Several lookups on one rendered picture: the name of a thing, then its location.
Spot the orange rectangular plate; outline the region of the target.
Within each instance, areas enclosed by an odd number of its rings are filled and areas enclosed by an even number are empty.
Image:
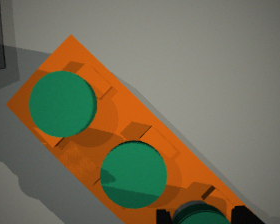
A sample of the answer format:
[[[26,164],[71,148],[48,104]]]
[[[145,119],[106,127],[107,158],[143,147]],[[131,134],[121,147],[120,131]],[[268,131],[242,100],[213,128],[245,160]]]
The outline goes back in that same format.
[[[31,119],[31,91],[39,79],[54,71],[79,75],[92,86],[97,97],[93,122],[86,130],[71,137],[49,136]],[[182,204],[193,200],[216,207],[231,223],[231,210],[235,206],[245,205],[72,35],[46,59],[6,105],[125,224],[156,224],[156,209],[170,211],[172,218]],[[115,146],[130,140],[153,146],[161,154],[168,172],[162,195],[154,203],[139,209],[115,204],[104,193],[100,183],[103,159]]]

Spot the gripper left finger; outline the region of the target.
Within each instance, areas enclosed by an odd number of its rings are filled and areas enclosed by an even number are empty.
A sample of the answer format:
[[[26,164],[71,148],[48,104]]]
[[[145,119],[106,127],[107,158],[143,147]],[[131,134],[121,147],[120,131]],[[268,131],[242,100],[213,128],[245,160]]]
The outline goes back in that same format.
[[[173,224],[170,212],[166,209],[156,209],[156,224]]]

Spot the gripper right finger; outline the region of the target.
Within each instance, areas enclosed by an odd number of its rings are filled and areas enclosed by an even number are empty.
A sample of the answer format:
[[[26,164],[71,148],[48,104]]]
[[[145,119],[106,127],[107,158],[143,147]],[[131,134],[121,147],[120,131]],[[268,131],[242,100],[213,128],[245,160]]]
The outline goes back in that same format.
[[[265,224],[245,205],[235,206],[231,210],[231,224]]]

